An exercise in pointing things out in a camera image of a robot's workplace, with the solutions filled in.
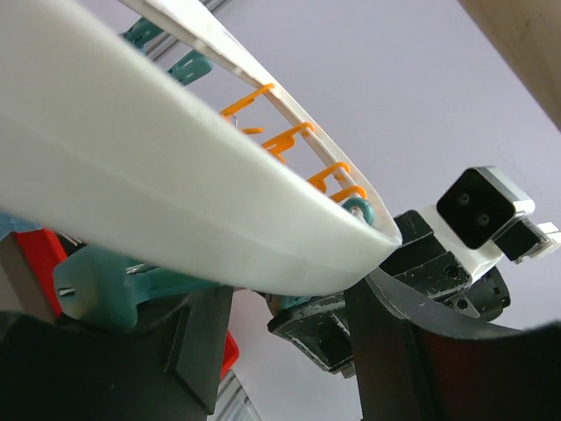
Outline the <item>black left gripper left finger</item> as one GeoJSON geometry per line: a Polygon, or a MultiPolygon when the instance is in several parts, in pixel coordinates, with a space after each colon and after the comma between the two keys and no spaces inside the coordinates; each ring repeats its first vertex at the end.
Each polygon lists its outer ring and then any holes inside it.
{"type": "Polygon", "coordinates": [[[214,412],[233,291],[144,303],[131,332],[1,315],[4,420],[204,420],[214,412]]]}

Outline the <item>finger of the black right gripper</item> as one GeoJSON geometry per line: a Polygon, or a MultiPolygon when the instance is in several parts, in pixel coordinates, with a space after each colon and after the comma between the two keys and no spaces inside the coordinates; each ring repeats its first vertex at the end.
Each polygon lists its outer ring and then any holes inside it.
{"type": "Polygon", "coordinates": [[[268,296],[267,329],[290,342],[324,372],[354,376],[351,333],[343,296],[268,296]]]}

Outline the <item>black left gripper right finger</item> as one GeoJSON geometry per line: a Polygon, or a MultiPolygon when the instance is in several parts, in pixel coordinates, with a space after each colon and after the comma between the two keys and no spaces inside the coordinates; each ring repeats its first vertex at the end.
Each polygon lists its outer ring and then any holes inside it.
{"type": "Polygon", "coordinates": [[[344,298],[364,419],[559,419],[559,322],[488,323],[382,271],[344,298]]]}

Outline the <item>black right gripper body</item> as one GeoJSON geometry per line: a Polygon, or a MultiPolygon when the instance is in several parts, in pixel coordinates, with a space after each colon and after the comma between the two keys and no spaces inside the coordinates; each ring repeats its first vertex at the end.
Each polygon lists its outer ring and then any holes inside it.
{"type": "Polygon", "coordinates": [[[403,242],[380,265],[388,275],[461,314],[487,322],[494,321],[511,304],[500,271],[490,268],[473,280],[419,212],[409,210],[394,221],[403,242]]]}

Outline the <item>white round clip hanger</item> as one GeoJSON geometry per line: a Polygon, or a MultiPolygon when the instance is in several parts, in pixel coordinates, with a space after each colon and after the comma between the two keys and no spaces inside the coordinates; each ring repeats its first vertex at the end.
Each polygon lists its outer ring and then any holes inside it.
{"type": "Polygon", "coordinates": [[[366,225],[74,1],[1,4],[1,209],[187,275],[347,289],[401,245],[366,225]]]}

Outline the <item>teal clothespin near gripper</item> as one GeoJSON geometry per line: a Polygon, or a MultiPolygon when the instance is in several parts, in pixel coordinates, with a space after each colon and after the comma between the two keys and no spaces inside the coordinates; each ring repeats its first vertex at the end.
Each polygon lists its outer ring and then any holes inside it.
{"type": "Polygon", "coordinates": [[[127,332],[138,322],[140,304],[219,283],[88,245],[55,267],[53,285],[67,316],[95,328],[127,332]]]}

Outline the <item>red plastic tray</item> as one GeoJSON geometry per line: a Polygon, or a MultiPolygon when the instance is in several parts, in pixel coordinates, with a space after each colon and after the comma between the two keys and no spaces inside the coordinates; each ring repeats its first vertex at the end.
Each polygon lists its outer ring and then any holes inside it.
{"type": "MultiPolygon", "coordinates": [[[[45,319],[54,323],[62,314],[61,307],[55,296],[52,272],[57,264],[67,258],[67,250],[72,249],[66,240],[49,230],[23,232],[14,234],[15,243],[43,294],[48,308],[45,319]]],[[[193,303],[202,294],[162,297],[137,305],[138,320],[132,332],[147,332],[158,323],[171,316],[176,310],[188,302],[193,303]]]]}

